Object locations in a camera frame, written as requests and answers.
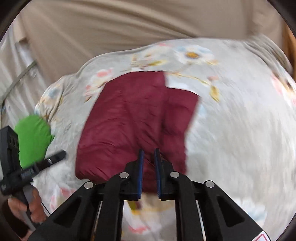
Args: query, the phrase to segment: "maroon cloth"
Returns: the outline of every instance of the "maroon cloth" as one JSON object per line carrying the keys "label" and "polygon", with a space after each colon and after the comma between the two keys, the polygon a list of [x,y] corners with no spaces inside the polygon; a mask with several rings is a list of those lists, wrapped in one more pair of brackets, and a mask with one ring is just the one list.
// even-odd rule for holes
{"label": "maroon cloth", "polygon": [[131,72],[110,81],[82,131],[76,176],[105,182],[143,149],[143,191],[156,192],[155,148],[176,171],[186,172],[184,133],[197,100],[190,91],[165,87],[163,72]]}

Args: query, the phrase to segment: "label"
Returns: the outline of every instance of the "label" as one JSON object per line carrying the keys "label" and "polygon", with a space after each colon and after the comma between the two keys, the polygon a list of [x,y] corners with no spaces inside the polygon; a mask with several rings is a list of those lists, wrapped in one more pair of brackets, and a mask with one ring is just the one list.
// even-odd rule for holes
{"label": "label", "polygon": [[270,239],[268,238],[267,234],[264,231],[262,231],[252,241],[270,241]]}

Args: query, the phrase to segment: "dark sleeve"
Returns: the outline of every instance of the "dark sleeve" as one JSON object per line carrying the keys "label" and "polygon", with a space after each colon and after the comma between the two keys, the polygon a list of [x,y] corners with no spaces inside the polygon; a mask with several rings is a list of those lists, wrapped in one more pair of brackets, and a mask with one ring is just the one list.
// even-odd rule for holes
{"label": "dark sleeve", "polygon": [[21,238],[26,236],[29,230],[28,226],[12,214],[7,201],[3,203],[1,211],[12,230]]}

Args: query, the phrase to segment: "green fabric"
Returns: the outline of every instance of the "green fabric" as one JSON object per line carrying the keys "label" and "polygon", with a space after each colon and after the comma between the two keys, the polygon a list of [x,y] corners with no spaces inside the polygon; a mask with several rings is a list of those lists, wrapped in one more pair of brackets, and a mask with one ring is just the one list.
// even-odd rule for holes
{"label": "green fabric", "polygon": [[47,148],[54,138],[45,120],[37,115],[30,115],[19,121],[15,132],[19,138],[19,157],[22,168],[45,158]]}

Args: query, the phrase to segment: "metal rivet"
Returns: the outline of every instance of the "metal rivet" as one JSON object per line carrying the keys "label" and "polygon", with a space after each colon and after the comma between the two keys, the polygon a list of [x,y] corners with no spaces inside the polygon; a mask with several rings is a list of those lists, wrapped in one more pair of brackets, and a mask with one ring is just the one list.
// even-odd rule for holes
{"label": "metal rivet", "polygon": [[170,176],[171,176],[171,177],[174,177],[174,178],[177,178],[177,177],[180,176],[180,174],[179,174],[178,172],[171,172],[171,173],[170,173]]}
{"label": "metal rivet", "polygon": [[128,178],[128,173],[127,172],[122,172],[122,173],[119,174],[119,176],[121,178]]}
{"label": "metal rivet", "polygon": [[213,188],[215,186],[215,183],[213,181],[206,181],[205,185],[208,187],[208,188]]}
{"label": "metal rivet", "polygon": [[92,188],[93,186],[94,186],[94,184],[93,184],[92,182],[87,182],[87,183],[84,184],[84,187],[85,187],[86,189],[90,189],[90,188]]}

